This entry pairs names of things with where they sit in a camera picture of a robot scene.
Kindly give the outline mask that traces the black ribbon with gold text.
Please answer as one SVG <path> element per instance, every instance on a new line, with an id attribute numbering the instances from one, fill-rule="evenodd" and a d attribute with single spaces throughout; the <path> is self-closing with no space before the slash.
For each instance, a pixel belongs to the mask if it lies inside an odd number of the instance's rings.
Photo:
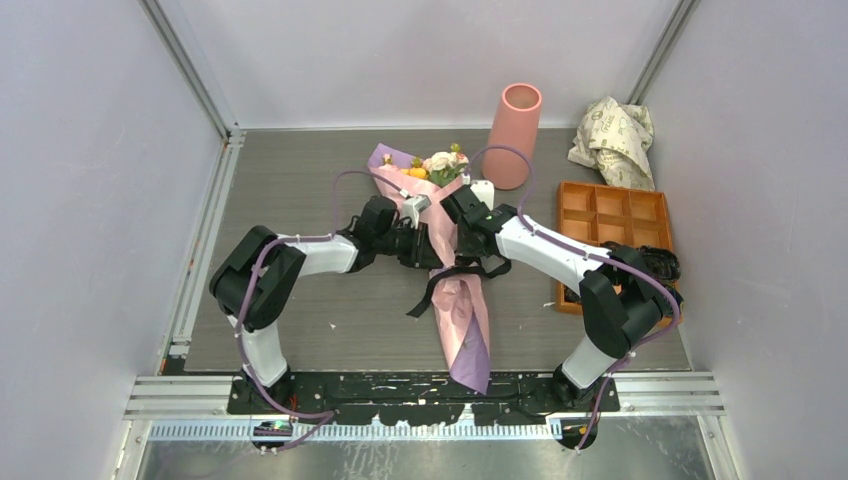
<path id="1" fill-rule="evenodd" d="M 466 258 L 463 259 L 466 260 L 466 263 L 440 270 L 428 280 L 421 300 L 412 309 L 410 309 L 406 315 L 412 318 L 419 318 L 423 315 L 432 302 L 438 283 L 442 280 L 459 275 L 476 275 L 483 279 L 493 279 L 508 273 L 512 269 L 512 261 L 503 256 L 500 256 L 500 259 L 502 260 L 502 263 L 492 270 L 486 270 L 483 267 L 480 257 Z"/>

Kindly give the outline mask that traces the pink flower bouquet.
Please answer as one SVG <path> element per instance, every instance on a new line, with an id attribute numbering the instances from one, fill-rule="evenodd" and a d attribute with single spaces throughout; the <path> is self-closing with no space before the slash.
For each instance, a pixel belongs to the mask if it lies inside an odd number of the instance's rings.
<path id="1" fill-rule="evenodd" d="M 403 202 L 398 193 L 403 189 L 411 195 L 427 195 L 431 206 L 421 214 L 420 223 L 429 227 L 430 242 L 444 266 L 429 271 L 432 277 L 440 270 L 456 265 L 457 227 L 440 205 L 440 201 L 464 186 L 460 173 L 444 186 L 428 179 L 405 174 L 413 167 L 414 156 L 385 144 L 378 144 L 371 154 L 368 169 L 387 179 L 376 182 L 381 194 L 396 204 Z M 485 394 L 488 390 L 491 359 L 489 312 L 483 291 L 482 278 L 459 275 L 438 283 L 428 308 L 435 315 L 445 361 L 452 380 L 472 391 Z"/>

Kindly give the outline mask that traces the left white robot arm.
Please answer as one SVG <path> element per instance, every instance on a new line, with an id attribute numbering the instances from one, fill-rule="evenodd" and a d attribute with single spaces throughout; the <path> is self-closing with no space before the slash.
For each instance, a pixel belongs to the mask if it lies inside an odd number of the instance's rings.
<path id="1" fill-rule="evenodd" d="M 243 369 L 255 383 L 257 405 L 277 413 L 292 397 L 287 382 L 291 369 L 281 350 L 277 320 L 296 281 L 355 273 L 378 256 L 394 257 L 407 268 L 442 267 L 421 219 L 430 205 L 425 195 L 401 203 L 376 195 L 334 234 L 284 237 L 262 225 L 248 231 L 213 274 L 209 292 L 238 331 Z"/>

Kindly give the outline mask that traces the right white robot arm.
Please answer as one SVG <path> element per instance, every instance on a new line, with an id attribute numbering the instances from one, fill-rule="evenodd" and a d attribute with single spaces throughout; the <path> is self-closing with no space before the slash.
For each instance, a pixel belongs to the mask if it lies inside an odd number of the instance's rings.
<path id="1" fill-rule="evenodd" d="M 567 410 L 582 409 L 599 378 L 623 361 L 665 317 L 680 315 L 679 297 L 650 276 L 642 254 L 583 244 L 550 230 L 519 209 L 489 208 L 468 186 L 441 206 L 457 227 L 460 258 L 498 257 L 526 264 L 580 299 L 585 335 L 555 369 L 555 396 Z"/>

